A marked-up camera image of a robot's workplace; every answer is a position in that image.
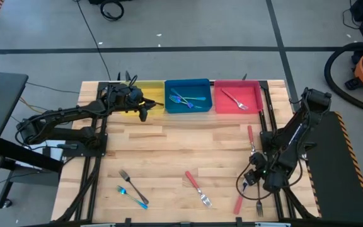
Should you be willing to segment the pink plastic bin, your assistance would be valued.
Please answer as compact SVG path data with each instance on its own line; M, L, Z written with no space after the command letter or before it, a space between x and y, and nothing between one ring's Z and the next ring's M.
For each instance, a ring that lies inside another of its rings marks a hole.
M237 104L221 91L222 88L246 105L248 110L238 108ZM253 80L216 80L214 102L217 114L257 114L263 110L260 83Z

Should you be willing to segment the black hazard-striped mat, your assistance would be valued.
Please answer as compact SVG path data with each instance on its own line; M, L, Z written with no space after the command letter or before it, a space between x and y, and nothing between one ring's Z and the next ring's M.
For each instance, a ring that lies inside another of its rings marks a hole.
M307 152L321 219L363 223L363 174L342 116L328 112L308 138Z

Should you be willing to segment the white paper box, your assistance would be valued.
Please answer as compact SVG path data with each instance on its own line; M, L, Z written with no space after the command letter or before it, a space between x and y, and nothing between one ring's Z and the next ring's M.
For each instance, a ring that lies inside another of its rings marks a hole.
M46 157L60 161L62 158L62 149L58 148L58 145L64 143L65 141L47 140L41 144L27 146L27 148Z

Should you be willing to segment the yellow plastic bin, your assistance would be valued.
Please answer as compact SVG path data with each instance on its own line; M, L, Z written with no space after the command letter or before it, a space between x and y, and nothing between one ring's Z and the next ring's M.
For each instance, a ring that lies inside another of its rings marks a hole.
M147 111L148 115L164 113L164 81L136 81L133 85L142 90L144 98L157 103L155 107Z

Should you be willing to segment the blue plastic bin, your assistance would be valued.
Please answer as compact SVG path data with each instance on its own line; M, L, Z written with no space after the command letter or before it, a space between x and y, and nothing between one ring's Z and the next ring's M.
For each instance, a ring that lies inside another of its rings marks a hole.
M200 108L188 108L182 103L170 100L170 95L175 95L171 89L174 88L184 98L206 97L205 101L187 100ZM169 114L182 114L194 112L208 112L212 108L212 93L208 79L176 79L164 82L165 110Z

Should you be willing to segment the black table frame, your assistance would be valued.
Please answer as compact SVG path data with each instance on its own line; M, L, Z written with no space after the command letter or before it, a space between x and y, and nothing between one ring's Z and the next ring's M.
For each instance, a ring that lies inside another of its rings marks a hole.
M262 191L263 217L258 217L254 197L256 187L246 191L238 215L233 213L239 173L248 162L251 144L248 126L253 129L256 149L261 149L260 133L282 127L292 116L285 85L271 80L260 83L263 110L254 114L218 114L214 109L201 113L164 112L149 115L145 122L136 116L114 114L108 119L107 152L100 160L97 181L88 190L73 216L93 223L131 227L220 227L244 226L257 221L296 218L298 212L284 194ZM143 209L117 186L142 202L137 192L119 174L126 171L131 182L149 204ZM189 181L189 171L210 199L206 207Z

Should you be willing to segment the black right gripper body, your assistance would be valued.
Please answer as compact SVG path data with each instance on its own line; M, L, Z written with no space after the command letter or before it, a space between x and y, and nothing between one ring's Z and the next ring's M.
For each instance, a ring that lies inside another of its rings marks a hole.
M260 176L264 180L263 189L267 192L278 192L284 186L284 174L281 170L260 169Z

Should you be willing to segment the silver metal fork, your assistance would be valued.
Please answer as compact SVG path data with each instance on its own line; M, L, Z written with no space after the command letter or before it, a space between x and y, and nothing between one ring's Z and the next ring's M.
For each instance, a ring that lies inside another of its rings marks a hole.
M130 176L129 176L129 174L126 172L126 171L124 171L124 170L120 170L119 171L119 174L120 174L120 176L126 181L126 182L128 182L128 183L130 183L131 184L131 186L134 188L134 190L137 192L137 194L139 195L139 197L142 199L142 201L143 201L143 203L145 203L145 205L148 205L149 204L149 201L148 201L148 199L145 197L145 196L143 196L141 193L140 193L140 191L135 187L135 185L131 182L131 179L130 179Z
M262 202L261 202L261 194L260 194L260 183L257 183L257 193L258 193L258 198L257 198L257 202L256 202L256 212L258 217L263 217L263 207L262 207Z

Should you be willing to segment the red-handled metal fork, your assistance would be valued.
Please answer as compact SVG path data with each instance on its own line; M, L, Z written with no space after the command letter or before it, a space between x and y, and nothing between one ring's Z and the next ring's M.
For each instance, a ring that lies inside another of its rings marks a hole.
M210 199L202 192L202 190L199 187L198 183L195 181L193 175L189 171L186 171L185 175L187 176L189 181L192 183L192 185L195 187L195 189L199 193L200 200L203 202L203 204L206 207L212 207L212 203L211 203Z
M243 181L243 186L242 186L242 193L245 192L246 188L248 186L248 182L246 180ZM241 205L242 205L242 201L243 201L243 197L241 195L238 196L238 199L235 203L235 207L234 207L234 211L233 213L235 215L238 215L240 210L241 210Z
M248 136L251 144L251 155L256 153L255 143L254 143L254 137L253 137L253 129L252 126L248 126Z
M239 102L232 94L230 94L228 91L226 91L224 88L221 89L223 93L225 93L230 99L232 99L238 106L238 108L242 110L248 110L248 107L244 105L243 103Z

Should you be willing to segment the black desk leg frame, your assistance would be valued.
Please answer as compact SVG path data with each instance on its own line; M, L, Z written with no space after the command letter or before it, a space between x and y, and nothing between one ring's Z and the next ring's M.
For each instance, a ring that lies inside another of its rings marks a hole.
M60 173L63 167L61 161L31 151L15 143L0 138L0 169L3 165L16 168L15 161L24 162L49 172Z

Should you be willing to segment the iridescent blue fork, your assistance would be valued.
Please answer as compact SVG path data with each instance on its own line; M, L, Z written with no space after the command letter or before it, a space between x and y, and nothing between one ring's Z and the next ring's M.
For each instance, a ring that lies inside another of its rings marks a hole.
M145 204L145 203L143 203L143 202L141 202L141 201L139 201L138 199L136 199L135 197L132 197L130 194L128 194L127 193L127 191L126 191L126 189L125 188L123 188L123 187L121 187L121 186L117 186L117 191L120 193L120 194L122 194L122 195L126 195L127 197L129 197L129 198L131 198L134 202L136 202L138 205L140 205L143 209L148 209L148 206Z
M180 96L176 96L176 95L170 95L169 96L170 100L175 102L175 103L183 103L183 104L187 104L187 100L198 100L198 101L205 101L206 97L196 97L196 98L182 98Z
M184 97L182 97L174 88L171 89L171 91L175 95L170 95L170 100L174 101L175 103L182 103L188 106L188 108L200 108L199 106L196 106L190 102L188 102Z

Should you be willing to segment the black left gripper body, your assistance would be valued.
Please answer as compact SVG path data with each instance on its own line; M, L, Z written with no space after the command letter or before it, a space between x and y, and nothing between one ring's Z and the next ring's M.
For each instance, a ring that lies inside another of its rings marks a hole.
M140 108L145 107L144 98L142 98L140 103L129 100L129 87L126 84L108 85L107 93L105 94L106 112L139 111Z

